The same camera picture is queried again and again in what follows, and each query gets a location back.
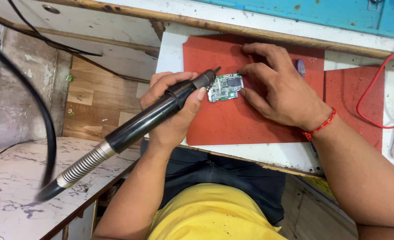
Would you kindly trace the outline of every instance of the red rubber mat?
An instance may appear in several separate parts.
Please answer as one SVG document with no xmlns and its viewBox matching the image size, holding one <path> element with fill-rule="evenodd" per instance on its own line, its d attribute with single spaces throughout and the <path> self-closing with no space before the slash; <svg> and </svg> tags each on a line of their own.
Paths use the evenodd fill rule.
<svg viewBox="0 0 394 240">
<path fill-rule="evenodd" d="M 378 66 L 326 71 L 326 103 L 378 151 L 382 150 L 382 129 L 366 122 L 356 112 L 361 95 L 369 86 Z M 382 125 L 385 69 L 360 106 L 363 115 Z"/>
<path fill-rule="evenodd" d="M 236 73 L 245 64 L 264 62 L 264 57 L 250 56 L 241 50 L 243 43 L 261 42 L 235 35 L 192 36 L 183 44 L 184 71 L 202 73 L 221 66 L 218 75 Z M 293 62 L 299 58 L 306 66 L 306 82 L 323 97 L 324 50 L 278 44 L 285 47 Z M 243 76 L 243 84 L 265 98 L 267 88 L 254 76 Z M 307 141 L 301 129 L 280 125 L 259 114 L 239 94 L 238 98 L 209 102 L 203 99 L 201 110 L 191 123 L 187 143 L 198 145 L 270 144 Z"/>
</svg>

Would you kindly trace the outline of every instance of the wall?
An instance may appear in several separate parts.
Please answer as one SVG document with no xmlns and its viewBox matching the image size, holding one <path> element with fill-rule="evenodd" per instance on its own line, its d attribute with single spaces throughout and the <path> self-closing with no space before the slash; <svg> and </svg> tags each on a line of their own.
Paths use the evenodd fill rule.
<svg viewBox="0 0 394 240">
<path fill-rule="evenodd" d="M 50 110 L 56 134 L 60 136 L 68 92 L 65 79 L 71 68 L 71 55 L 13 30 L 6 31 L 3 52 L 34 85 Z M 45 126 L 33 97 L 2 65 L 0 148 L 43 138 L 46 138 Z"/>
</svg>

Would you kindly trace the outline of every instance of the mounting hole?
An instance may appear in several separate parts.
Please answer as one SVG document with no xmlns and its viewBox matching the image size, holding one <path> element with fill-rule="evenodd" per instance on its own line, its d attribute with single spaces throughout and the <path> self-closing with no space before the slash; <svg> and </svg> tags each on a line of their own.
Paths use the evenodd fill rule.
<svg viewBox="0 0 394 240">
<path fill-rule="evenodd" d="M 54 13 L 54 14 L 60 14 L 60 13 L 61 13 L 58 9 L 56 9 L 56 8 L 54 8 L 54 7 L 51 7 L 51 6 L 49 6 L 49 5 L 43 4 L 42 6 L 43 6 L 43 8 L 46 9 L 46 11 L 48 11 L 48 12 L 51 12 L 51 13 Z"/>
</svg>

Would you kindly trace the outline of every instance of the circuit board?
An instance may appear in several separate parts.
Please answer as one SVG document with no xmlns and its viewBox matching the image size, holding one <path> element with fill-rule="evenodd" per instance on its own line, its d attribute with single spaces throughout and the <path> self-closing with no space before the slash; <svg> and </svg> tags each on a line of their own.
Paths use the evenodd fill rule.
<svg viewBox="0 0 394 240">
<path fill-rule="evenodd" d="M 217 76 L 213 86 L 207 87 L 209 102 L 228 100 L 237 97 L 237 92 L 243 88 L 243 78 L 240 74 Z"/>
</svg>

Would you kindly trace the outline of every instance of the fingernail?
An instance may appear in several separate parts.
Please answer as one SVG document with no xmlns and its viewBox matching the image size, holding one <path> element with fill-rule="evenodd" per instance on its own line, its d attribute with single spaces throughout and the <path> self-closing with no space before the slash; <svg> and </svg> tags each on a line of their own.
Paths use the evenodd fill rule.
<svg viewBox="0 0 394 240">
<path fill-rule="evenodd" d="M 197 94 L 197 99 L 200 101 L 203 100 L 205 93 L 206 93 L 206 88 L 205 87 L 200 88 Z"/>
</svg>

